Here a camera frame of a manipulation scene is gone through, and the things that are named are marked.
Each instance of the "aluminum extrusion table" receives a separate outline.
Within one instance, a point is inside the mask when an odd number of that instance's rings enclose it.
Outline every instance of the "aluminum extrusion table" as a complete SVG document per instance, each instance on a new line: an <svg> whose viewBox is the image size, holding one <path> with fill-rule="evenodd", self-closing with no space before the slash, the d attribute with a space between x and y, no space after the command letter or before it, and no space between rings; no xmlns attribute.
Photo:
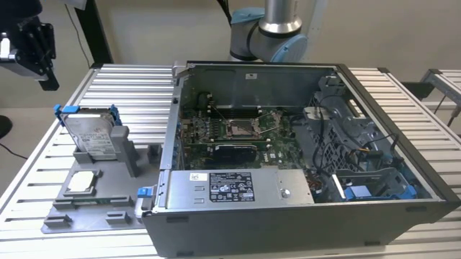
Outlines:
<svg viewBox="0 0 461 259"><path fill-rule="evenodd" d="M395 76L352 69L436 171L461 197L461 140ZM119 107L137 147L162 143L173 93L171 67L91 69L67 105ZM147 231L43 234L43 219L74 163L75 145L55 121L0 198L0 258L159 258ZM413 227L388 246L226 256L223 258L460 258L461 210Z"/></svg>

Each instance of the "motherboard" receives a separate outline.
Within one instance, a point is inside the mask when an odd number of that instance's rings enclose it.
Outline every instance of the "motherboard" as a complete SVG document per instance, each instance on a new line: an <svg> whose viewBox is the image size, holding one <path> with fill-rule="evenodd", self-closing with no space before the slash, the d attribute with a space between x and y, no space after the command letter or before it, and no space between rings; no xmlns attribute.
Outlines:
<svg viewBox="0 0 461 259"><path fill-rule="evenodd" d="M306 163L281 108L183 110L186 169L304 169Z"/></svg>

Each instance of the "black connector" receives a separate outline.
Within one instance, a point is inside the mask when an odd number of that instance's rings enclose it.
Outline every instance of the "black connector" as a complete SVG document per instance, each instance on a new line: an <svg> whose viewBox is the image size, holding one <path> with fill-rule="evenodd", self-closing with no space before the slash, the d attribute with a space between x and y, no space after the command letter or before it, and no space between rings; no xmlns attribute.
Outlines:
<svg viewBox="0 0 461 259"><path fill-rule="evenodd" d="M366 153L365 159L381 159L383 156L384 156L383 150L370 150Z"/></svg>

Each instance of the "hard drive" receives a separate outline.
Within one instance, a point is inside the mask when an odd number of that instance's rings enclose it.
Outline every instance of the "hard drive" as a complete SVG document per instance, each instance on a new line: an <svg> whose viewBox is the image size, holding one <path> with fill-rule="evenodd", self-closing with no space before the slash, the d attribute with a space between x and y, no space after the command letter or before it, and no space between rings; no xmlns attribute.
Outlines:
<svg viewBox="0 0 461 259"><path fill-rule="evenodd" d="M118 109L55 106L55 115L67 128L81 152L87 152L94 160L115 160L115 148L110 134L122 125Z"/></svg>

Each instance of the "warning label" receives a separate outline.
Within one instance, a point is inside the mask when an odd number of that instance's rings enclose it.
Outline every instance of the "warning label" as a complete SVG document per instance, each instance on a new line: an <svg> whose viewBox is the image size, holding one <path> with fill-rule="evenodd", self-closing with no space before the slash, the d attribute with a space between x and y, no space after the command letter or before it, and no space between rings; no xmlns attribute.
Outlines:
<svg viewBox="0 0 461 259"><path fill-rule="evenodd" d="M210 201L254 201L252 173L210 173Z"/></svg>
<svg viewBox="0 0 461 259"><path fill-rule="evenodd" d="M115 154L115 148L107 133L83 133L79 136L91 156Z"/></svg>

